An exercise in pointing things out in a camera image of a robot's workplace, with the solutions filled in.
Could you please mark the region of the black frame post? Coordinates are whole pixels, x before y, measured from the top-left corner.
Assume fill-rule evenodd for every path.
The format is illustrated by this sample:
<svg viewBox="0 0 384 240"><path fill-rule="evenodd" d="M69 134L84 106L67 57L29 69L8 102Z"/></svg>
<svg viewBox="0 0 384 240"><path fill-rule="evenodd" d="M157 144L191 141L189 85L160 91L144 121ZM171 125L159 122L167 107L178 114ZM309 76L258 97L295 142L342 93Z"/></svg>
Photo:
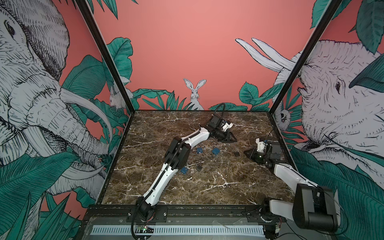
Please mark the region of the black frame post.
<svg viewBox="0 0 384 240"><path fill-rule="evenodd" d="M117 84L117 87L125 101L125 104L128 107L128 112L130 116L132 116L135 113L135 109L130 101L130 98L126 92L126 88L122 83L122 80L120 78L119 72L117 70L117 67L115 65L115 62L112 59L112 56L110 54L110 51L104 41L104 38L99 30L99 27L97 26L97 23L93 17L93 14L91 12L90 6L87 1L81 1L81 0L76 0L75 1L81 14L84 19L84 21L87 24L88 29L90 30L92 37L101 52L101 55L103 57L103 60L105 61L108 70L110 71L114 82Z"/></svg>
<svg viewBox="0 0 384 240"><path fill-rule="evenodd" d="M294 80L297 78L299 71L304 66L306 60L311 55L313 49L315 48L317 42L319 41L320 37L324 33L325 29L327 28L328 24L330 23L332 17L336 13L337 9L339 8L340 4L342 3L342 0L332 0L328 3L325 11L322 14L321 19L317 23L308 43L306 44L305 48L302 51L302 54L298 58L297 63L295 64L293 70L291 71L288 79L286 80L285 84L283 85L277 99L273 103L273 106L269 110L269 115L272 115L275 113L275 111L278 109L279 104L282 102L285 94L289 90L290 86L294 82Z"/></svg>

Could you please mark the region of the blue padlock front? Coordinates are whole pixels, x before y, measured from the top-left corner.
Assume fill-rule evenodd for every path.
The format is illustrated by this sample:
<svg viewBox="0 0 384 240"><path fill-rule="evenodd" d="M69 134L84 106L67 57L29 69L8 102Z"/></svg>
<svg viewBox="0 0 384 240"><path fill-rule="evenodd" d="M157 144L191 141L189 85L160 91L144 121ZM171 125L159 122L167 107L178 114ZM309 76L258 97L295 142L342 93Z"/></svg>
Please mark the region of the blue padlock front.
<svg viewBox="0 0 384 240"><path fill-rule="evenodd" d="M186 174L188 173L188 171L189 171L189 169L186 168L186 167L183 167L183 168L180 170L180 172L181 172L182 174L184 174L184 175L186 175Z"/></svg>

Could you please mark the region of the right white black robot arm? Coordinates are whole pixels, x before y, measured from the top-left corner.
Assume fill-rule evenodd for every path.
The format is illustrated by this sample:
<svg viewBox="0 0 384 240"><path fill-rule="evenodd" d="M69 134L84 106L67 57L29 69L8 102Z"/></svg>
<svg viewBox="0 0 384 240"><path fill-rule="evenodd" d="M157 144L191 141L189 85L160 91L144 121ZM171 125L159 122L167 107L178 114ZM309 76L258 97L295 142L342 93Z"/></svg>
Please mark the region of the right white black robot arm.
<svg viewBox="0 0 384 240"><path fill-rule="evenodd" d="M281 179L295 194L294 202L265 198L260 214L264 221L270 222L278 217L294 221L301 229L335 233L339 228L337 201L329 188L310 181L287 161L281 159L280 144L260 141L257 146L244 151L250 160L265 166Z"/></svg>

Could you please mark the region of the small green circuit board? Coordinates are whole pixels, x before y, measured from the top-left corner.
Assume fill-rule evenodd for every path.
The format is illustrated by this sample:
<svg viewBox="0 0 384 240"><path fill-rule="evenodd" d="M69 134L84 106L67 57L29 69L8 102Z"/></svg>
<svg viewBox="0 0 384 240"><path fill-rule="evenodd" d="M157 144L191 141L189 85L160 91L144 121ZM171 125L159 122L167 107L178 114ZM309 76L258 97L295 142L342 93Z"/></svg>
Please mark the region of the small green circuit board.
<svg viewBox="0 0 384 240"><path fill-rule="evenodd" d="M151 226L138 226L136 233L138 234L153 234L154 228Z"/></svg>

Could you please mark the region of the right black frame post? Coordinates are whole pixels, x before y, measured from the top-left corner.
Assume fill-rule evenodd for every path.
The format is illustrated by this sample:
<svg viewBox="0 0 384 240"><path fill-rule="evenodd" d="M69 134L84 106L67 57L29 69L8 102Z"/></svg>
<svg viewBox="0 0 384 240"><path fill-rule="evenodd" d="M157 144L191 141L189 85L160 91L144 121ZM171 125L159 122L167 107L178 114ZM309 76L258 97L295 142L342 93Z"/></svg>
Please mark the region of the right black frame post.
<svg viewBox="0 0 384 240"><path fill-rule="evenodd" d="M297 63L295 64L293 70L291 71L288 79L286 80L285 84L283 85L277 99L273 103L273 106L269 110L269 115L272 115L275 113L275 111L278 109L279 104L282 102L285 94L289 90L290 86L294 82L294 80L297 78L299 71L304 66L306 60L311 55L313 49L315 48L317 42L319 41L320 37L324 33L325 29L327 28L328 24L330 23L332 17L336 13L337 9L339 8L340 4L342 3L342 0L332 0L328 3L325 11L322 14L321 19L317 23L308 43L306 44L305 48L302 51L302 54L298 58Z"/></svg>

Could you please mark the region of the left black frame post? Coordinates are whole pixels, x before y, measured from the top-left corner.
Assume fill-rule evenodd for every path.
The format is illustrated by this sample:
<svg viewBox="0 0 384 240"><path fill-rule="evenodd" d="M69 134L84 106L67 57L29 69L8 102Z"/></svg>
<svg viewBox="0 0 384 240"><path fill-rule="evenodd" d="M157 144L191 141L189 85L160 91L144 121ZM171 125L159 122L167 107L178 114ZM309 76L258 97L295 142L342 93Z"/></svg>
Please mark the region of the left black frame post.
<svg viewBox="0 0 384 240"><path fill-rule="evenodd" d="M81 1L81 0L76 0L75 1L81 14L84 19L84 21L87 24L88 29L90 30L92 37L101 52L101 55L103 57L103 60L105 61L108 70L110 71L114 82L117 84L117 87L125 101L125 104L128 107L128 112L130 116L132 116L135 113L135 109L130 101L130 98L126 92L126 88L122 83L122 80L120 78L119 72L117 70L117 67L115 65L115 62L112 59L112 56L110 54L110 51L104 41L104 38L99 30L99 27L97 26L97 23L93 17L93 14L91 12L90 6L87 1Z"/></svg>

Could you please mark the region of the black front mounting rail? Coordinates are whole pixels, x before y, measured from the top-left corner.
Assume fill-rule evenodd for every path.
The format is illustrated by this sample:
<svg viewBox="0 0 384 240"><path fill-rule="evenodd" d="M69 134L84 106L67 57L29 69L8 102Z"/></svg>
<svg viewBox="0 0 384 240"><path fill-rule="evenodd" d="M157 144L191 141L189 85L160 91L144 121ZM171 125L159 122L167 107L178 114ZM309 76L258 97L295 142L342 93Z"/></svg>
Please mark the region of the black front mounting rail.
<svg viewBox="0 0 384 240"><path fill-rule="evenodd" d="M84 221L91 218L122 218L129 222L136 211L136 205L92 205ZM262 215L261 205L157 205L151 223L164 223L171 218L246 218L248 223L271 224L286 222L278 216Z"/></svg>

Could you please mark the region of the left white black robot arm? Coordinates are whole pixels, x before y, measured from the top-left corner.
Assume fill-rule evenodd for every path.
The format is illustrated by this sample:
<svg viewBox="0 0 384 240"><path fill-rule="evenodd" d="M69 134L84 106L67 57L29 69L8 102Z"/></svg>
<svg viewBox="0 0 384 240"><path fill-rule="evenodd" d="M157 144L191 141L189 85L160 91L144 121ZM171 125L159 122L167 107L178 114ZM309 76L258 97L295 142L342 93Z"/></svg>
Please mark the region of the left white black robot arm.
<svg viewBox="0 0 384 240"><path fill-rule="evenodd" d="M195 132L182 138L174 137L165 153L161 171L146 193L137 199L134 212L131 214L131 223L134 223L136 218L144 223L154 218L155 208L161 194L173 176L186 166L191 150L194 147L210 138L214 138L221 143L237 142L236 137L230 131L233 123L224 118L226 104L219 104L216 110L220 108L222 108L220 115L213 113L209 121L204 125L199 125Z"/></svg>

